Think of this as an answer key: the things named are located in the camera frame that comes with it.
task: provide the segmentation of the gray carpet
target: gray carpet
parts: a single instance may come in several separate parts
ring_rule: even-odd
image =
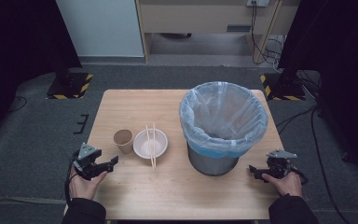
[[[63,181],[70,155],[87,142],[103,92],[109,89],[191,89],[209,81],[227,81],[263,90],[259,77],[270,68],[86,65],[94,75],[82,99],[48,100],[54,75],[46,74],[19,86],[18,96],[0,125],[0,223],[60,223],[64,208]],[[315,105],[305,101],[268,101],[275,123]],[[89,114],[82,134],[78,122]],[[329,200],[312,136],[310,115],[294,119],[282,131],[293,163],[309,179],[308,204],[320,223],[344,223]],[[342,150],[324,119],[314,116],[316,137],[334,200],[343,216],[358,223],[358,164],[341,160]],[[14,201],[15,197],[30,199]]]

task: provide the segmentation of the bowl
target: bowl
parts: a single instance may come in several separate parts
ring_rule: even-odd
[[[156,131],[156,158],[161,156],[165,150],[167,150],[168,146],[168,138],[164,132],[159,129],[155,129]],[[149,142],[147,140],[146,130],[139,132],[135,139],[133,140],[133,150],[135,153],[144,159],[150,159],[150,152],[153,151],[153,129],[149,129],[149,139],[150,139],[150,147]]]

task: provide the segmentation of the black sleeve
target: black sleeve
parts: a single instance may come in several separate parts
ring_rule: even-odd
[[[305,201],[298,196],[286,194],[268,209],[272,224],[317,224],[318,219]]]
[[[63,217],[62,224],[104,224],[105,218],[106,210],[100,203],[74,198]]]

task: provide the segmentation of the wall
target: wall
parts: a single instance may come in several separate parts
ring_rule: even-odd
[[[144,57],[134,0],[57,0],[80,58]]]

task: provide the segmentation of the human hand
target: human hand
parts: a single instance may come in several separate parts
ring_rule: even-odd
[[[83,179],[80,175],[76,174],[75,168],[72,166],[71,176],[71,193],[72,198],[84,198],[93,200],[99,184],[106,177],[107,171],[100,173],[91,180]]]
[[[274,185],[281,195],[290,194],[291,196],[299,196],[302,198],[301,180],[295,172],[290,172],[282,179],[277,179],[267,174],[262,174],[261,176]]]

